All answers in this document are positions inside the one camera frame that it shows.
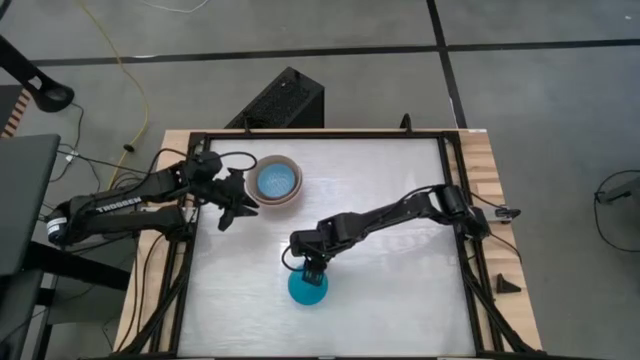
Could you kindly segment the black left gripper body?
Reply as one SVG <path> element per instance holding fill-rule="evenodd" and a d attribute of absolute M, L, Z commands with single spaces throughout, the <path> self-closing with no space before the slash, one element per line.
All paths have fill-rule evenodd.
<path fill-rule="evenodd" d="M 222 210 L 237 209 L 243 205 L 246 197 L 243 172 L 231 169 L 224 179 L 195 182 L 191 185 L 191 194 Z"/>

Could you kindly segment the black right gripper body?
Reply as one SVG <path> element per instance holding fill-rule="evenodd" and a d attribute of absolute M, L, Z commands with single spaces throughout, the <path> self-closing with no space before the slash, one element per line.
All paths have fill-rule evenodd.
<path fill-rule="evenodd" d="M 330 251 L 332 235 L 333 229 L 330 226 L 294 231 L 289 238 L 291 254 L 294 257 L 329 261 L 334 257 L 334 253 Z"/>

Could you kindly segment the translucent blue bowl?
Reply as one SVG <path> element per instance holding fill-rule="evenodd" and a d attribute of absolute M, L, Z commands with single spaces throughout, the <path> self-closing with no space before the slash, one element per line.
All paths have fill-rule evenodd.
<path fill-rule="evenodd" d="M 304 281 L 303 275 L 302 267 L 298 267 L 290 273 L 287 282 L 289 295 L 301 305 L 312 306 L 320 303 L 328 292 L 328 277 L 324 275 L 319 285 L 313 285 Z"/>

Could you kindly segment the large white bowl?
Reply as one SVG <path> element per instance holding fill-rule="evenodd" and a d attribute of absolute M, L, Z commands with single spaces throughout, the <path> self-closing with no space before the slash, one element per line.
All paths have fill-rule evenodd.
<path fill-rule="evenodd" d="M 268 164 L 272 164 L 272 163 L 284 163 L 289 165 L 295 172 L 296 177 L 297 177 L 297 183 L 296 183 L 296 187 L 293 190 L 292 193 L 290 193 L 288 196 L 280 198 L 280 199 L 276 199 L 276 200 L 270 200 L 270 199 L 266 199 L 264 197 L 262 197 L 258 190 L 257 190 L 257 185 L 256 185 L 256 178 L 257 178 L 257 174 L 259 172 L 259 170 L 268 165 Z M 250 170 L 247 174 L 246 177 L 246 184 L 245 184 L 245 188 L 247 190 L 247 193 L 259 204 L 261 205 L 265 205 L 265 206 L 270 206 L 270 207 L 281 207 L 281 206 L 285 206 L 288 203 L 291 203 L 300 193 L 301 188 L 302 188 L 302 184 L 303 184 L 303 176 L 302 176 L 302 170 L 301 168 L 298 166 L 298 164 L 296 162 L 294 162 L 292 159 L 290 159 L 289 157 L 283 156 L 283 155 L 270 155 L 270 156 L 266 156 L 261 158 L 256 166 Z"/>

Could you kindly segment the black computer tower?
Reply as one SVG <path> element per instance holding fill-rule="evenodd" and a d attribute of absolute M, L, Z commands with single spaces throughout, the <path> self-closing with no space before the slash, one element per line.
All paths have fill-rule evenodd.
<path fill-rule="evenodd" d="M 287 67 L 226 126 L 226 129 L 324 128 L 325 88 Z"/>

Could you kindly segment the dark grey side desk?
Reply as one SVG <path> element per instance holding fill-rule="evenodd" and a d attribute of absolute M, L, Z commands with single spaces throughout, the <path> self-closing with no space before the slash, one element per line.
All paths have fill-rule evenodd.
<path fill-rule="evenodd" d="M 0 277 L 22 268 L 59 142 L 55 134 L 0 140 Z"/>

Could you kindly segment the black table frame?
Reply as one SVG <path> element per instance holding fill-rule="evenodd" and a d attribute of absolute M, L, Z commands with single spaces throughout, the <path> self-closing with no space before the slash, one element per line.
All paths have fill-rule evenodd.
<path fill-rule="evenodd" d="M 439 208 L 431 201 L 434 195 Z M 457 185 L 429 185 L 412 190 L 400 200 L 369 212 L 340 213 L 317 223 L 316 229 L 295 231 L 290 235 L 289 245 L 281 254 L 282 264 L 289 269 L 288 291 L 290 296 L 302 305 L 319 303 L 328 290 L 325 271 L 329 261 L 339 253 L 351 249 L 369 234 L 417 218 L 428 218 L 442 225 L 460 227 L 474 241 L 480 241 L 490 235 L 489 225 L 484 213 L 470 206 L 463 189 Z M 186 258 L 181 263 L 176 280 L 159 298 L 153 314 L 126 347 L 123 342 L 113 355 L 136 355 L 144 348 L 155 332 L 158 324 L 164 321 L 168 307 L 174 298 L 186 286 L 193 253 L 194 240 L 188 240 L 185 247 Z M 304 264 L 291 268 L 285 261 L 285 255 L 291 252 L 294 257 L 304 258 Z M 484 306 L 489 318 L 512 347 L 514 353 L 537 354 L 540 351 L 527 345 L 512 329 L 504 316 L 494 305 L 468 263 L 462 264 L 462 278 L 466 286 Z"/>

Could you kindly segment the black triangular bracket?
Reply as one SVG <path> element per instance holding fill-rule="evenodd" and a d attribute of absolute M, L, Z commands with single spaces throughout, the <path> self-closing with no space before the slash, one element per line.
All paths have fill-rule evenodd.
<path fill-rule="evenodd" d="M 499 273 L 496 276 L 495 291 L 497 294 L 513 294 L 520 293 L 522 291 L 522 288 L 508 281 L 502 273 Z"/>

